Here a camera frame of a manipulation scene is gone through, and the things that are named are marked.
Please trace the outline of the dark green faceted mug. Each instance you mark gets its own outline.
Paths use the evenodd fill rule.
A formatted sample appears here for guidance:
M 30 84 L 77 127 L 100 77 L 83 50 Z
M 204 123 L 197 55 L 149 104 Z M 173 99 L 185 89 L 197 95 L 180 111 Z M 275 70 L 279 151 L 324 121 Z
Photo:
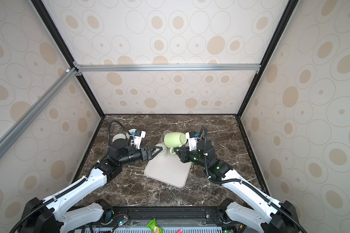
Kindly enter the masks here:
M 116 135 L 112 138 L 111 142 L 113 143 L 114 141 L 116 141 L 116 140 L 118 140 L 118 139 L 125 139 L 125 140 L 126 140 L 126 135 L 125 135 L 125 134 L 116 134 Z

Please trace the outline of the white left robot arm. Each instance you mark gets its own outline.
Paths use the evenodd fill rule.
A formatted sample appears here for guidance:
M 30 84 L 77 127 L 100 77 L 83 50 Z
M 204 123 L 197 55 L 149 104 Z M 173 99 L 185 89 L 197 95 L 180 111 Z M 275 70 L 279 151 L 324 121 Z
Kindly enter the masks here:
M 87 172 L 85 176 L 63 190 L 42 200 L 33 198 L 23 211 L 21 219 L 11 229 L 13 233 L 61 233 L 73 227 L 67 223 L 69 209 L 94 190 L 104 186 L 122 172 L 124 164 L 139 160 L 149 161 L 163 151 L 161 146 L 143 146 L 144 131 L 130 132 L 123 127 L 122 138 L 112 139 L 113 123 L 122 126 L 117 120 L 108 124 L 108 150 Z

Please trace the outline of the white mug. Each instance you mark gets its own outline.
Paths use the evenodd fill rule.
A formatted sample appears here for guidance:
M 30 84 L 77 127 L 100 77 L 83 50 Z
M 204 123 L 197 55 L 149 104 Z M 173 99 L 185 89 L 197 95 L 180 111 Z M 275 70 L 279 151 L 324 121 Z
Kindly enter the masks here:
M 167 156 L 167 147 L 163 143 L 156 144 L 156 158 L 165 158 Z

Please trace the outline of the light green mug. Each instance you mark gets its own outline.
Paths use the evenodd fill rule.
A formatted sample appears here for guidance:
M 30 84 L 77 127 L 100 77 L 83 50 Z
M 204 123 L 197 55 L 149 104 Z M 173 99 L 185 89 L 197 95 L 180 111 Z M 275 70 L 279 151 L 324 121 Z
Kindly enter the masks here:
M 175 148 L 184 146 L 186 142 L 186 135 L 181 132 L 167 133 L 164 137 L 164 144 L 170 149 L 171 154 L 175 154 Z

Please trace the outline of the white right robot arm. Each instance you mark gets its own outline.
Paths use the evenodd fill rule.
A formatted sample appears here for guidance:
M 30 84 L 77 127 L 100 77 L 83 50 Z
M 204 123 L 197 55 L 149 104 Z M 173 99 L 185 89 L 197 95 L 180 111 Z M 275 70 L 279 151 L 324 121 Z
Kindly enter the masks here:
M 239 196 L 249 207 L 227 201 L 222 212 L 227 220 L 240 222 L 259 233 L 304 233 L 294 205 L 270 197 L 244 179 L 230 164 L 219 159 L 208 139 L 207 127 L 199 133 L 168 133 L 164 144 L 181 162 L 192 162 L 204 168 L 207 179 Z

